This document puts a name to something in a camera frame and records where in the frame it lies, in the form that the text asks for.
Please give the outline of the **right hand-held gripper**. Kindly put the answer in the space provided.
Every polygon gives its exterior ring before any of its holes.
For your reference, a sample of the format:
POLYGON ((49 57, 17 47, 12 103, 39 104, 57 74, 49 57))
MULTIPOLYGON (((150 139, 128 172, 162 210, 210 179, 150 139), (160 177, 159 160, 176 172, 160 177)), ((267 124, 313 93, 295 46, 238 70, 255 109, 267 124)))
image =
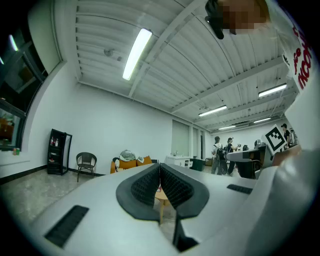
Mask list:
POLYGON ((226 159, 236 162, 240 177, 258 179, 263 169, 272 166, 275 154, 281 152, 286 143, 279 127, 274 125, 261 139, 255 141, 253 149, 227 153, 226 159))

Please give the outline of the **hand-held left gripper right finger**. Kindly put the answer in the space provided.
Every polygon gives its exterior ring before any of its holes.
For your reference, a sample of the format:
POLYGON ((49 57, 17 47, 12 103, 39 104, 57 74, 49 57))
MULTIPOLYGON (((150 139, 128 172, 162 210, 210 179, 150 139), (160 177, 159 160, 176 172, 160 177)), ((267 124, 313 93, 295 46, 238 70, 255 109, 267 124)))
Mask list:
POLYGON ((256 182, 160 165, 160 184, 175 210, 171 241, 160 256, 246 256, 252 223, 241 220, 256 182))

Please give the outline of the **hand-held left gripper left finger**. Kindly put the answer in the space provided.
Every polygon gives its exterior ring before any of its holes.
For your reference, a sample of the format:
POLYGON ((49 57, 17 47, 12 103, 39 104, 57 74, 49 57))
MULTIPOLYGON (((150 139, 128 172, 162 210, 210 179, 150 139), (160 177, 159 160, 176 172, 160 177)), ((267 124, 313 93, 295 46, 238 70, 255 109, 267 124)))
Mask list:
POLYGON ((45 256, 177 256, 155 221, 137 220, 116 199, 116 188, 149 165, 93 178, 50 205, 32 223, 35 243, 45 256), (45 236, 74 206, 88 208, 62 247, 45 236))

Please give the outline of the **orange sofa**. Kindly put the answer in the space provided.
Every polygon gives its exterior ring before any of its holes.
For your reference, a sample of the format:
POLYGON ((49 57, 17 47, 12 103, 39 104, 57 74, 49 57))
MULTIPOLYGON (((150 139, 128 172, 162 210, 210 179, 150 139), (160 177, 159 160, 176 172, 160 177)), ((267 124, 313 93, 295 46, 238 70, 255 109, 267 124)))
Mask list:
POLYGON ((143 163, 140 162, 138 159, 133 159, 129 161, 124 161, 118 157, 115 157, 111 161, 110 165, 110 174, 114 174, 119 171, 128 170, 134 167, 139 167, 143 165, 152 164, 152 159, 150 156, 146 156, 143 158, 143 163))

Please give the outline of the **person's right forearm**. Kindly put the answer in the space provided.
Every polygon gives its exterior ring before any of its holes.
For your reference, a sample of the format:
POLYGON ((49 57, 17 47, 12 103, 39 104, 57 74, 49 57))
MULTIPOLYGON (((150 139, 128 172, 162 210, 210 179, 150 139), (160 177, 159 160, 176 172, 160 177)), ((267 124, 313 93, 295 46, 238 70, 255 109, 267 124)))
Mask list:
POLYGON ((297 156, 302 151, 301 146, 299 144, 286 149, 285 151, 277 152, 273 156, 273 160, 271 165, 274 166, 280 166, 282 162, 284 162, 287 158, 297 156))

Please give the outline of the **round wooden side table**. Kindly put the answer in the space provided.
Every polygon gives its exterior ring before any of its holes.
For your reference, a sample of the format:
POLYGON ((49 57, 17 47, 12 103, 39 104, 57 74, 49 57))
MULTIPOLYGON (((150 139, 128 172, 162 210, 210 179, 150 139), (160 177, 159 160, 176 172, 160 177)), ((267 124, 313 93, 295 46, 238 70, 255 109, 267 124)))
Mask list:
POLYGON ((167 198, 164 190, 161 188, 161 192, 156 192, 155 193, 155 198, 159 201, 160 203, 160 224, 163 223, 163 213, 164 213, 164 208, 168 205, 170 205, 170 201, 167 198))

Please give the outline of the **black wicker chair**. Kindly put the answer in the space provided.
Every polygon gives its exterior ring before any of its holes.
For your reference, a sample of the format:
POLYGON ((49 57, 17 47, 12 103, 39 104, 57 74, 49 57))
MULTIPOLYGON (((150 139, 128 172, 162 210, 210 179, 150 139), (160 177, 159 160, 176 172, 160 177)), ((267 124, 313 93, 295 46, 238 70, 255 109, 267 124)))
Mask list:
POLYGON ((77 164, 77 181, 79 181, 79 176, 82 170, 88 170, 91 176, 94 177, 94 168, 97 164, 97 157, 89 152, 80 152, 76 156, 77 164))

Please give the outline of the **green fleece blanket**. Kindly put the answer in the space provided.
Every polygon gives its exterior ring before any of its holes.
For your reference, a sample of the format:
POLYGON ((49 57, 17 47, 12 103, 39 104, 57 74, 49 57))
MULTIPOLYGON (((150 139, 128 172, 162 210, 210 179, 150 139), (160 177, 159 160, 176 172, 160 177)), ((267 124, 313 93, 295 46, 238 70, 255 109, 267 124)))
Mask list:
POLYGON ((120 155, 119 155, 119 159, 124 161, 124 162, 129 162, 129 161, 135 161, 136 158, 136 154, 131 152, 130 150, 123 150, 120 155))

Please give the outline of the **white cabinet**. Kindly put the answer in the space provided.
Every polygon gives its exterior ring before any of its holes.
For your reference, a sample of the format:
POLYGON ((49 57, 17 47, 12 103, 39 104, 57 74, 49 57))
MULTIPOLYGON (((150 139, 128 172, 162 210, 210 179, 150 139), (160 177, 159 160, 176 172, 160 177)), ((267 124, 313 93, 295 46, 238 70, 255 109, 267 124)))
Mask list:
POLYGON ((169 155, 165 159, 165 163, 167 165, 177 165, 180 167, 191 168, 193 165, 193 161, 188 156, 172 156, 169 155))

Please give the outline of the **white roller blind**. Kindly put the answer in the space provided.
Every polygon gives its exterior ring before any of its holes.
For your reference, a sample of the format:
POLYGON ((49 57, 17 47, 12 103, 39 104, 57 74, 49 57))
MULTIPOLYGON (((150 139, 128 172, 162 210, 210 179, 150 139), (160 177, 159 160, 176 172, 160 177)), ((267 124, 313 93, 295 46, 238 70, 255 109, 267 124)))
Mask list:
POLYGON ((178 121, 172 121, 171 153, 187 157, 189 155, 189 126, 178 121))

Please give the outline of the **black display cabinet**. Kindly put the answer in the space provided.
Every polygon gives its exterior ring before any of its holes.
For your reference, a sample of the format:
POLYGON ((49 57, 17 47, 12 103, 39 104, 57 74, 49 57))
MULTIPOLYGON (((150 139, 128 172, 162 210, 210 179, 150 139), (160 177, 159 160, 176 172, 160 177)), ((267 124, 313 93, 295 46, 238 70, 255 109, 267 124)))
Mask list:
POLYGON ((69 170, 72 135, 52 129, 47 151, 47 173, 63 176, 69 170))

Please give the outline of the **grey printed sweatshirt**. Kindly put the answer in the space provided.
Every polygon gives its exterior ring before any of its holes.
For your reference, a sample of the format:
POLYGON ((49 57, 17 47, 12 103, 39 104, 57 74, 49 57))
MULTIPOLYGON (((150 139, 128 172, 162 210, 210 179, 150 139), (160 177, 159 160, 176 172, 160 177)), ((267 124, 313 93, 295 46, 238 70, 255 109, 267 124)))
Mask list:
POLYGON ((320 226, 320 62, 307 36, 278 4, 265 0, 278 32, 284 62, 299 93, 285 116, 301 152, 287 158, 274 174, 268 199, 252 230, 246 256, 296 256, 315 253, 313 231, 320 226))

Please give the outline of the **dark framed window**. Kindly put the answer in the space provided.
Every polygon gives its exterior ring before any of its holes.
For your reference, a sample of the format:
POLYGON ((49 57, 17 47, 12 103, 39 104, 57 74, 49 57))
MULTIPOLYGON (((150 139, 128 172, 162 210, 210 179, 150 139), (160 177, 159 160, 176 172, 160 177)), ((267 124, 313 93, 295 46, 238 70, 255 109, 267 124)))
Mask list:
POLYGON ((21 149, 28 113, 47 76, 27 26, 0 37, 0 151, 21 149))

